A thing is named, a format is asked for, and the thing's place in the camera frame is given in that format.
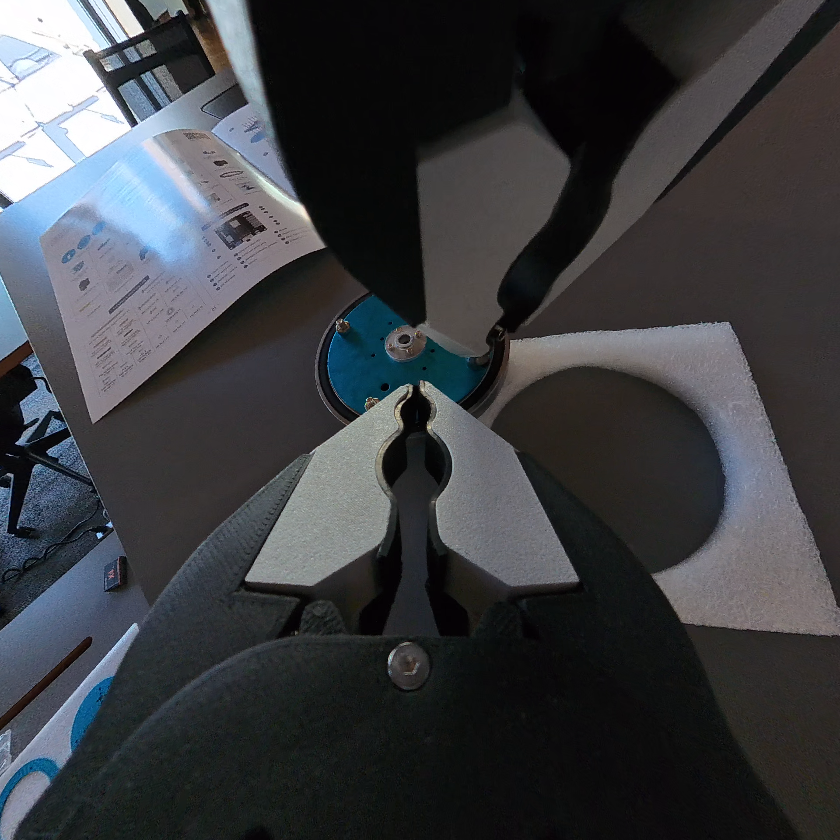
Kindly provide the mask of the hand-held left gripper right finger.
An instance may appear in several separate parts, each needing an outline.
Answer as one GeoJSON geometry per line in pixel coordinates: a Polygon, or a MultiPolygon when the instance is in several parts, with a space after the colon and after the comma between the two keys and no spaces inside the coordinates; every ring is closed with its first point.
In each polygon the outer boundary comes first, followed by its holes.
{"type": "Polygon", "coordinates": [[[427,382],[426,589],[437,630],[468,635],[488,607],[579,584],[516,449],[427,382]]]}

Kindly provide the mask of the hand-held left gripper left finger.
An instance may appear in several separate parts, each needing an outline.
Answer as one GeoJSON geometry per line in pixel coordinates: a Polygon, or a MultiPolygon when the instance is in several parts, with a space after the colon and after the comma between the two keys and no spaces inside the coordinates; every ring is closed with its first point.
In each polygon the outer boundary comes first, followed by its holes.
{"type": "Polygon", "coordinates": [[[405,468],[396,447],[415,392],[399,386],[310,453],[245,576],[247,589],[330,601],[352,633],[382,633],[402,573],[385,473],[405,468]]]}

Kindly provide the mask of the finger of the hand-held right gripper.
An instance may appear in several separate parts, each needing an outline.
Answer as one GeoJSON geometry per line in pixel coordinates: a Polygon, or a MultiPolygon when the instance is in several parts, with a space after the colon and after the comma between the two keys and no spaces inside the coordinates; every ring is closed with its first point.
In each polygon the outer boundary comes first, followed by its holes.
{"type": "Polygon", "coordinates": [[[520,88],[479,116],[390,89],[308,90],[308,214],[361,285],[447,351],[478,358],[502,281],[549,222],[569,156],[520,88]]]}
{"type": "Polygon", "coordinates": [[[645,214],[813,15],[803,1],[521,3],[521,90],[570,173],[500,284],[502,329],[645,214]]]}

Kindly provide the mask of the metal T-handle socket wrench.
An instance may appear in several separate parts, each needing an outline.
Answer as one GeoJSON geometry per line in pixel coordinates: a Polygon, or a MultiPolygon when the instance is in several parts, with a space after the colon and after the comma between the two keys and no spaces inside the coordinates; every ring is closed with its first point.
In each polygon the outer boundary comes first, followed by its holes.
{"type": "Polygon", "coordinates": [[[499,322],[490,328],[486,336],[486,345],[486,352],[468,358],[470,368],[486,368],[496,358],[502,358],[505,355],[508,346],[508,331],[499,322]]]}

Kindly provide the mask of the teal round metal disc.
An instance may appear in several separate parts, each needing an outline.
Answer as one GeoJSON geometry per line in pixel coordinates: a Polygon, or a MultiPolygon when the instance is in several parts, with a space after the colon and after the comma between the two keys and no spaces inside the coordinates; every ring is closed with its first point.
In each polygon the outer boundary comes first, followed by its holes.
{"type": "Polygon", "coordinates": [[[424,327],[407,323],[370,293],[353,301],[336,319],[346,319],[351,330],[337,334],[333,323],[324,333],[316,359],[316,383],[330,412],[344,424],[365,413],[367,397],[378,397],[381,402],[401,386],[420,382],[480,415],[505,380],[508,336],[502,358],[472,369],[470,355],[447,350],[424,327]]]}

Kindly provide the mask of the dark wooden chair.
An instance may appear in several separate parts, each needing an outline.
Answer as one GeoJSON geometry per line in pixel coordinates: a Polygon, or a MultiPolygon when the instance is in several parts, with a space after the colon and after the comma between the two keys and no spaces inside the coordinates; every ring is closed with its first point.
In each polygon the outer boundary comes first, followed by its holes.
{"type": "Polygon", "coordinates": [[[84,53],[129,126],[210,79],[214,68],[190,18],[179,12],[117,45],[84,53]]]}

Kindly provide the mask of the white foam sheet with hole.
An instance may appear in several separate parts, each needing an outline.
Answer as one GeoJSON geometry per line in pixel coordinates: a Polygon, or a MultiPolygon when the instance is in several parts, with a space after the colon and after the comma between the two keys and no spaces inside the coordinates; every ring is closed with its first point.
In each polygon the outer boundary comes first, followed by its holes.
{"type": "Polygon", "coordinates": [[[654,574],[683,623],[837,636],[839,611],[758,388],[728,322],[513,340],[492,425],[530,384],[582,366],[655,383],[692,408],[725,477],[718,524],[687,560],[654,574]]]}

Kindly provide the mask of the grey side table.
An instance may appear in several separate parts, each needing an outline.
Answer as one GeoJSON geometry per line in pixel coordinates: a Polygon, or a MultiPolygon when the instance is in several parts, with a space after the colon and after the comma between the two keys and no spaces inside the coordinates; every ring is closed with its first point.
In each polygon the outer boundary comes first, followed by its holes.
{"type": "Polygon", "coordinates": [[[139,583],[131,576],[117,590],[103,590],[106,562],[104,554],[91,553],[2,629],[2,713],[85,639],[91,639],[78,659],[2,727],[3,732],[11,732],[13,759],[149,610],[139,583]]]}

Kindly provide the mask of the white instruction booklet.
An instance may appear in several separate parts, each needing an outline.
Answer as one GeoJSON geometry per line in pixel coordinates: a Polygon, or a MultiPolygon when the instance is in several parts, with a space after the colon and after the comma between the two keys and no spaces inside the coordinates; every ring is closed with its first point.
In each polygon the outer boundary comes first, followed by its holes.
{"type": "Polygon", "coordinates": [[[247,291],[324,243],[299,201],[190,128],[126,153],[40,247],[96,423],[247,291]]]}

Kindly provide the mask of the window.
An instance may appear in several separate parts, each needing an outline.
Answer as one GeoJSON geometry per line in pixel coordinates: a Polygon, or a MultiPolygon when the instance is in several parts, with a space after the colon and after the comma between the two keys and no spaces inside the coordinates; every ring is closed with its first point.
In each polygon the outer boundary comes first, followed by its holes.
{"type": "Polygon", "coordinates": [[[1,2],[1,190],[10,203],[130,130],[85,53],[140,31],[125,2],[1,2]]]}

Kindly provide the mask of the white backing card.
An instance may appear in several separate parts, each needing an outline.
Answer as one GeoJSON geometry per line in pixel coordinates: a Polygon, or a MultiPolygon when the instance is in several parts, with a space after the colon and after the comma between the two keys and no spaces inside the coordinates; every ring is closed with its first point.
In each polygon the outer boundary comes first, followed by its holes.
{"type": "Polygon", "coordinates": [[[133,624],[1,777],[1,838],[15,838],[19,824],[68,762],[138,633],[133,624]]]}

